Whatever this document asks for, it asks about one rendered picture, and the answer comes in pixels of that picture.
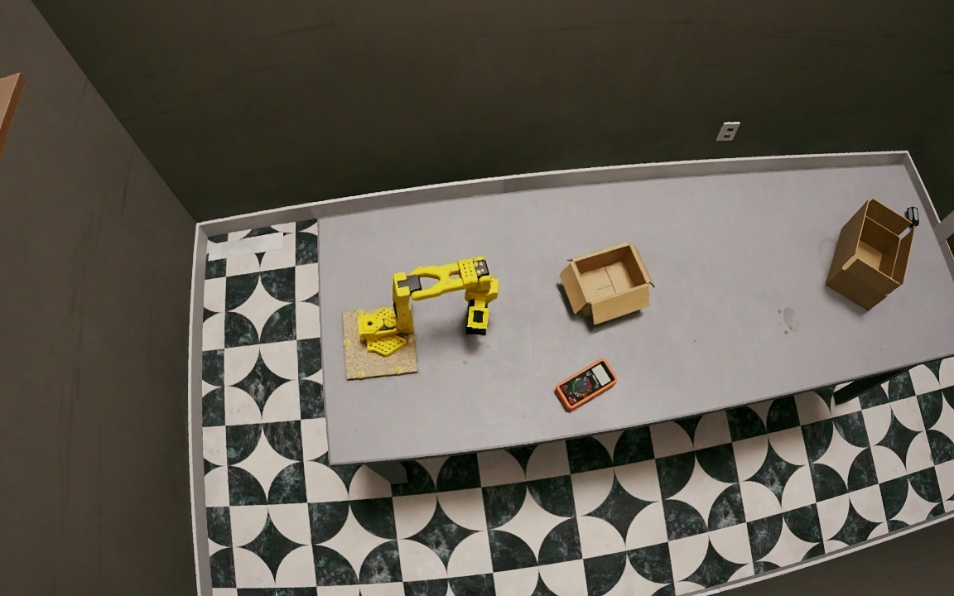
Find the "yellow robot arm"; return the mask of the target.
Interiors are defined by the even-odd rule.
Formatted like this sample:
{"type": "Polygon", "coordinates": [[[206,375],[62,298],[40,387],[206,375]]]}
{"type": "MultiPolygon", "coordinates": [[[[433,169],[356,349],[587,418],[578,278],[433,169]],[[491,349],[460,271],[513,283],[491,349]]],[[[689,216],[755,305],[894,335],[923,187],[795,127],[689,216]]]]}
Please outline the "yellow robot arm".
{"type": "Polygon", "coordinates": [[[376,313],[372,315],[360,316],[361,337],[367,339],[368,351],[389,356],[405,346],[405,339],[395,334],[397,332],[411,333],[414,331],[412,308],[409,305],[410,296],[412,296],[412,300],[418,301],[438,297],[452,291],[465,290],[465,288],[476,287],[478,291],[488,290],[488,288],[491,288],[491,282],[493,282],[492,277],[489,277],[489,269],[484,257],[477,257],[474,261],[465,259],[443,267],[417,267],[408,276],[405,272],[393,274],[394,312],[383,308],[376,310],[376,313]],[[450,276],[458,274],[460,278],[450,279],[450,276]],[[431,288],[422,290],[420,282],[422,276],[438,279],[439,282],[431,288]],[[373,322],[373,327],[369,327],[370,322],[373,322]],[[403,325],[404,327],[402,327],[403,325]]]}

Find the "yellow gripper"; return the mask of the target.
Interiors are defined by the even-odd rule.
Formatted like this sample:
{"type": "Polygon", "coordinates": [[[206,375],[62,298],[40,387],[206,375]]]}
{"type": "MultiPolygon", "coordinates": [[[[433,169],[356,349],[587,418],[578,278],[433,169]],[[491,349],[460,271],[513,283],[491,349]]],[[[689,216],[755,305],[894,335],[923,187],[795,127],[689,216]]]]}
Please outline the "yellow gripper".
{"type": "Polygon", "coordinates": [[[467,327],[487,329],[489,308],[484,308],[485,303],[489,303],[492,300],[499,298],[499,279],[494,279],[492,277],[492,280],[493,282],[491,282],[491,288],[488,288],[488,290],[478,291],[476,287],[466,288],[465,300],[470,302],[470,300],[475,299],[475,305],[470,306],[469,309],[467,327]]]}

